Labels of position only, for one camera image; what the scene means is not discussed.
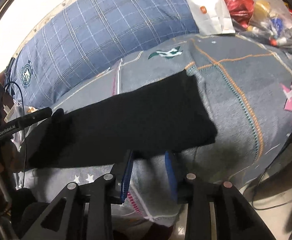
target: white paper bag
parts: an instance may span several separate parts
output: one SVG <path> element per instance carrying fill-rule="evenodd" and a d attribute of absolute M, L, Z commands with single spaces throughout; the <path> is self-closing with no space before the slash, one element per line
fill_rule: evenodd
<path fill-rule="evenodd" d="M 235 33 L 224 0 L 187 0 L 187 3 L 200 34 Z"/>

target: silver screw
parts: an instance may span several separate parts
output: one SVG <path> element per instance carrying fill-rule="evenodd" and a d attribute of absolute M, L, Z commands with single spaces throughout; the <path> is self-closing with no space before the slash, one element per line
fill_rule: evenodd
<path fill-rule="evenodd" d="M 104 180 L 110 180 L 112 178 L 113 178 L 113 175 L 110 173 L 104 175 Z"/>
<path fill-rule="evenodd" d="M 188 174 L 186 175 L 186 178 L 187 178 L 187 179 L 196 179 L 196 175 L 195 175 L 194 173 L 188 173 Z"/>
<path fill-rule="evenodd" d="M 67 185 L 67 189 L 74 189 L 74 188 L 76 188 L 77 187 L 77 185 L 76 185 L 76 183 L 69 183 L 68 185 Z"/>
<path fill-rule="evenodd" d="M 233 184 L 230 181 L 224 181 L 223 185 L 226 188 L 231 188 L 233 186 Z"/>

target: round logo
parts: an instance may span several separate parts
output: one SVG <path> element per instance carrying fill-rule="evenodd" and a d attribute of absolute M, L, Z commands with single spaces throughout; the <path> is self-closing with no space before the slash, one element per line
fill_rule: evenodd
<path fill-rule="evenodd" d="M 207 13 L 207 9 L 205 6 L 200 7 L 200 10 L 202 11 L 203 14 Z"/>
<path fill-rule="evenodd" d="M 21 71 L 21 80 L 22 80 L 22 83 L 24 86 L 27 86 L 29 85 L 30 83 L 30 80 L 31 80 L 31 72 L 32 72 L 32 69 L 31 69 L 31 66 L 29 64 L 26 64 L 23 68 L 22 68 L 22 71 Z"/>

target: white wall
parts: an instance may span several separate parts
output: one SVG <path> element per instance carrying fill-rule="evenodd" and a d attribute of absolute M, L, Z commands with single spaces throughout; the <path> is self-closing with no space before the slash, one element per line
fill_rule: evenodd
<path fill-rule="evenodd" d="M 0 20 L 0 72 L 24 38 L 64 0 L 15 0 Z"/>

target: red plastic bag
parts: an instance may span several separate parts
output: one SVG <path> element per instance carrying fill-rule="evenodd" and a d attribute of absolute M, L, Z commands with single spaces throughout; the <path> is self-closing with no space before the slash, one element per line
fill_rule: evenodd
<path fill-rule="evenodd" d="M 230 16 L 245 29 L 254 12 L 253 0 L 225 0 Z"/>

